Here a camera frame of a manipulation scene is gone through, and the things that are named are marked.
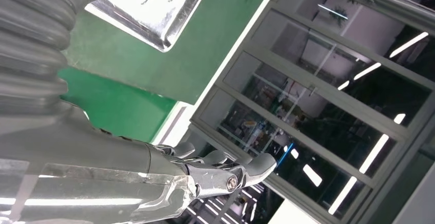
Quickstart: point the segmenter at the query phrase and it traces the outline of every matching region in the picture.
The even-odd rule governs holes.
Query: green wall
[[[68,82],[62,99],[80,106],[91,123],[114,135],[151,142],[176,101],[74,68],[59,76]]]
[[[202,0],[167,53],[84,12],[65,53],[75,68],[193,104],[261,1]]]

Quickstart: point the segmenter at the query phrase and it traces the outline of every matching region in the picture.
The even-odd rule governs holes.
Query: fluorescent light
[[[235,221],[229,214],[225,213],[225,216],[230,218],[235,224],[239,224],[237,221]]]
[[[220,204],[224,205],[223,202],[219,201],[219,199],[215,198],[214,200],[218,201]]]
[[[218,210],[222,210],[221,208],[219,208],[219,206],[217,206],[215,203],[213,203],[211,200],[208,200],[212,205],[214,205]]]
[[[190,213],[192,213],[192,214],[194,214],[194,215],[196,215],[196,212],[195,211],[193,211],[193,209],[191,209],[189,206],[187,207],[187,210],[190,212]]]
[[[398,114],[396,115],[396,117],[394,118],[394,122],[397,124],[402,123],[403,119],[405,118],[406,114]]]
[[[355,78],[353,78],[353,79],[354,79],[354,80],[357,80],[357,79],[363,77],[364,75],[370,73],[371,71],[373,71],[373,70],[379,68],[381,65],[382,65],[382,64],[380,64],[380,63],[375,63],[375,64],[373,64],[372,66],[368,67],[367,69],[363,70],[361,73],[357,74],[357,75],[355,76]]]
[[[343,188],[343,190],[340,192],[339,196],[335,199],[334,203],[329,208],[328,210],[329,214],[333,215],[337,211],[338,207],[341,205],[341,203],[343,202],[347,194],[349,194],[350,189],[352,189],[352,187],[355,185],[356,182],[357,182],[357,178],[352,176],[350,180],[347,182],[347,184],[345,185],[345,187]]]
[[[252,198],[251,194],[245,192],[245,190],[242,190],[242,192],[243,192],[246,196],[248,196],[249,198]]]
[[[223,222],[225,222],[225,224],[230,224],[230,222],[227,221],[227,219],[225,219],[225,218],[223,218],[223,217],[221,217],[221,220],[222,220]]]
[[[297,150],[295,150],[295,149],[291,150],[291,151],[290,151],[290,154],[291,154],[295,159],[297,159],[297,158],[299,157],[299,152],[298,152]]]
[[[261,194],[261,191],[260,191],[260,190],[258,190],[257,188],[255,188],[255,187],[253,187],[253,186],[249,186],[249,187],[251,187],[252,189],[254,189],[254,191],[256,191],[256,192],[258,192],[258,193],[260,193],[260,194]]]
[[[402,51],[406,50],[408,47],[412,46],[413,44],[419,42],[420,40],[424,39],[425,37],[427,37],[429,34],[424,32],[421,33],[419,36],[411,39],[410,41],[408,41],[407,43],[405,43],[404,45],[400,46],[399,48],[395,49],[392,54],[390,55],[391,57],[396,56],[397,54],[401,53]]]
[[[344,82],[341,86],[338,87],[338,90],[341,91],[349,85],[350,81]]]
[[[213,212],[215,215],[219,215],[219,213],[216,210],[214,210],[210,205],[205,204],[205,207],[207,207],[209,210],[211,210],[211,212]]]
[[[254,220],[254,215],[255,215],[255,209],[257,208],[257,203],[254,203],[254,207],[252,208],[252,213],[251,213],[251,222],[252,220]]]
[[[381,149],[384,147],[385,143],[389,139],[388,135],[383,134],[381,138],[378,140],[376,145],[373,147],[373,149],[370,151],[370,154],[368,154],[368,157],[364,161],[363,165],[360,167],[360,172],[365,174],[368,167],[372,164],[373,160],[377,157]]]
[[[405,118],[405,116],[406,116],[406,114],[398,114],[394,118],[394,122],[397,124],[400,124],[403,121],[403,119]],[[381,149],[384,147],[384,145],[388,141],[388,139],[389,139],[389,137],[386,134],[383,134],[381,136],[381,138],[378,140],[378,142],[373,147],[370,154],[367,156],[367,158],[363,162],[362,166],[360,167],[361,173],[365,174],[367,172],[367,169],[373,163],[374,159],[377,157],[377,155],[379,154]],[[350,180],[347,182],[345,187],[340,192],[337,199],[334,201],[334,203],[329,208],[329,210],[328,210],[329,214],[333,215],[336,212],[337,208],[341,205],[341,203],[343,202],[343,200],[347,196],[347,194],[349,194],[350,189],[352,189],[352,187],[353,187],[353,185],[355,185],[356,181],[357,181],[357,179],[355,177],[352,176],[350,178]]]
[[[322,9],[325,9],[325,10],[327,10],[327,11],[329,11],[329,12],[331,12],[331,13],[334,13],[334,14],[336,14],[336,15],[338,15],[339,17],[341,17],[341,18],[344,18],[344,19],[346,19],[346,20],[348,20],[349,18],[347,18],[347,17],[345,17],[345,16],[343,16],[342,14],[339,14],[339,13],[337,13],[337,12],[335,12],[335,11],[333,11],[333,10],[331,10],[331,9],[328,9],[328,8],[326,8],[325,6],[323,6],[323,5],[318,5],[320,8],[322,8]]]
[[[242,217],[245,215],[247,205],[248,205],[248,202],[246,202],[245,205],[243,206]]]
[[[308,164],[306,164],[302,170],[304,170],[305,174],[311,179],[316,187],[320,186],[322,178]]]
[[[206,222],[202,217],[198,216],[198,220],[200,220],[202,223],[204,224],[208,224],[208,222]]]

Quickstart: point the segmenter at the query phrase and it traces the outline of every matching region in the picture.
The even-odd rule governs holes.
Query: blue pole
[[[280,164],[283,162],[283,160],[286,158],[287,154],[291,151],[291,148],[293,147],[294,143],[291,143],[290,146],[288,147],[287,151],[284,153],[284,155],[280,158],[278,165],[276,166],[277,168],[280,166]]]

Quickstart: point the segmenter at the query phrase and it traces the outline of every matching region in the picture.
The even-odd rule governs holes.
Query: bolt head
[[[228,179],[227,189],[229,191],[233,191],[237,187],[237,179],[235,176],[232,176]]]

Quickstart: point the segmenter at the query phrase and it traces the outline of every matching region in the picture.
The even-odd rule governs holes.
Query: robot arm
[[[92,127],[59,99],[75,15],[92,0],[0,0],[0,223],[144,223],[262,181],[275,161],[223,164]]]

